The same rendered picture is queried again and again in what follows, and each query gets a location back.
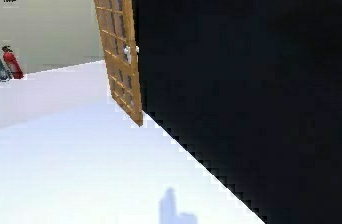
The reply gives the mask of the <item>wooden panelled room door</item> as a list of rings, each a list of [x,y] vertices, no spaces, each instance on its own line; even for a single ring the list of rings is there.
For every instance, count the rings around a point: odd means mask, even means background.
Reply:
[[[142,126],[134,0],[94,0],[94,4],[111,96],[136,125]],[[123,52],[126,45],[131,48],[131,64]]]

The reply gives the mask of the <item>red fire extinguisher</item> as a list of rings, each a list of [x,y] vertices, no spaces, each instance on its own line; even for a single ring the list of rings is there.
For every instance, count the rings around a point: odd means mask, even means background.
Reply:
[[[24,77],[24,73],[21,70],[21,67],[9,46],[3,46],[3,60],[8,66],[12,76],[14,79],[22,79]]]

